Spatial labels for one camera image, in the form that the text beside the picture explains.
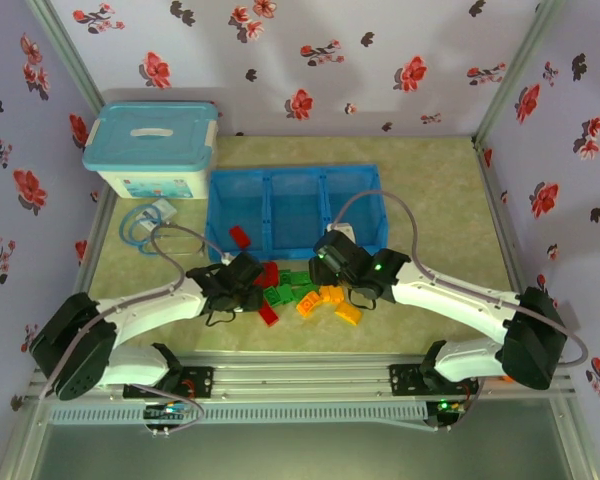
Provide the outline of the blue three-compartment bin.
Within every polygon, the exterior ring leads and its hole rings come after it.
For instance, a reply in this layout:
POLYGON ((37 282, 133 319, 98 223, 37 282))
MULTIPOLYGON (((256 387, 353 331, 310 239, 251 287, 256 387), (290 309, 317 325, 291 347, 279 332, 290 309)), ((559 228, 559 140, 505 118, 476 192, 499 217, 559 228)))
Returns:
POLYGON ((239 227, 250 241, 247 251, 261 261, 308 260, 344 204, 380 188, 374 165, 217 170, 205 237, 236 255, 230 230, 239 227))

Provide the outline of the blue toy stethoscope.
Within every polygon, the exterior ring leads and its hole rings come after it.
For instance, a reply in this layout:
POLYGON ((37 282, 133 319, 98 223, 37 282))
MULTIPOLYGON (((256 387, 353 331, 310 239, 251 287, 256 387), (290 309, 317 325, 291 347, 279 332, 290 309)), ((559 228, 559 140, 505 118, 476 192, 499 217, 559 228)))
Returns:
POLYGON ((140 254, 155 257, 157 252, 151 243, 150 236, 158 225, 149 230, 134 220, 135 215, 139 212, 139 207, 146 204, 151 203, 143 203, 133 207, 124 215, 119 224, 118 236, 124 244, 133 247, 140 254))

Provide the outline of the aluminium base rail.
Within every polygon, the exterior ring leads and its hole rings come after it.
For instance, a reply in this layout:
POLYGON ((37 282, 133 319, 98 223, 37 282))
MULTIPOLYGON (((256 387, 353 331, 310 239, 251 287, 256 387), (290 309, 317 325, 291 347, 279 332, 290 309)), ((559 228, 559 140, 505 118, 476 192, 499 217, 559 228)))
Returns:
MULTIPOLYGON (((389 401, 400 377, 391 365, 421 358, 390 354, 195 354, 184 366, 211 367, 210 398, 221 403, 389 401)), ((487 400, 574 398, 566 370, 559 369, 548 390, 538 391, 497 378, 486 379, 487 400)))

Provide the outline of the white box with blue lid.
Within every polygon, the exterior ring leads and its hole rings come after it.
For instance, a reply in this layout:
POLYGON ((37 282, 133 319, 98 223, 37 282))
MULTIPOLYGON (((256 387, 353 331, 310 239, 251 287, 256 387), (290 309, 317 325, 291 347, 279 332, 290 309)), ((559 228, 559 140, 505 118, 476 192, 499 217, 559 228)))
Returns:
POLYGON ((82 156, 121 198, 206 199, 219 112, 209 102, 114 102, 91 128, 82 156))

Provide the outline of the white card packet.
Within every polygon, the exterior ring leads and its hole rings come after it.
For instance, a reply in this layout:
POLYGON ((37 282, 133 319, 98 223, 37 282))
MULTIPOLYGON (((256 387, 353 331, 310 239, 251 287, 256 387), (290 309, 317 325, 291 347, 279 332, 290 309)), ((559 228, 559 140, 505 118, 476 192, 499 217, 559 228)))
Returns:
POLYGON ((161 198, 140 206, 134 220, 151 230, 155 225, 169 221, 176 213, 176 208, 168 200, 161 198))

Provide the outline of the aluminium table side rail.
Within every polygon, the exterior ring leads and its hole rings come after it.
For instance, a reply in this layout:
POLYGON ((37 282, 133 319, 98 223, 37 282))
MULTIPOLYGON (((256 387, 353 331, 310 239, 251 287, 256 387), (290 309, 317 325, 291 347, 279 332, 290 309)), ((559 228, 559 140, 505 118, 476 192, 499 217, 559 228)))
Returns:
POLYGON ((484 162, 483 148, 476 136, 471 137, 471 142, 478 160, 480 175, 501 254, 504 260, 508 280, 513 289, 520 291, 524 287, 523 281, 519 276, 515 254, 512 249, 512 244, 508 238, 508 227, 497 203, 495 192, 492 188, 489 178, 488 167, 484 162))
POLYGON ((116 202, 116 193, 109 185, 105 185, 100 192, 96 214, 87 239, 82 264, 77 272, 73 293, 89 292, 116 202))

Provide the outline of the aluminium frame post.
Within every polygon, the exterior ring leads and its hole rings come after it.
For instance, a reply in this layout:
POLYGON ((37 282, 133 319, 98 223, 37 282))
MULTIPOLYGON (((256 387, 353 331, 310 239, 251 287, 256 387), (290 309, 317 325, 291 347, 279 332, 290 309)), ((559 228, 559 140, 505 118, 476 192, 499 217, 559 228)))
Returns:
POLYGON ((94 114, 104 106, 104 99, 70 38, 51 0, 25 0, 37 22, 67 68, 82 97, 94 114))
POLYGON ((477 131, 472 136, 474 146, 483 144, 493 130, 509 101, 509 97, 513 94, 517 82, 524 75, 527 64, 543 43, 552 24, 556 21, 558 14, 566 4, 567 0, 542 0, 538 4, 531 27, 508 66, 504 80, 498 87, 477 131))

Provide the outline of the orange round-stud lego brick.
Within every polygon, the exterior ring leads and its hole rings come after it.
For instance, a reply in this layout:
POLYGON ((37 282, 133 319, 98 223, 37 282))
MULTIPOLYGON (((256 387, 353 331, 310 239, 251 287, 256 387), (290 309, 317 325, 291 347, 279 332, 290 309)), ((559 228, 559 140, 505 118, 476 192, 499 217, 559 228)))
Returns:
POLYGON ((321 296, 315 291, 309 291, 296 304, 296 310, 303 318, 308 318, 322 304, 321 296))

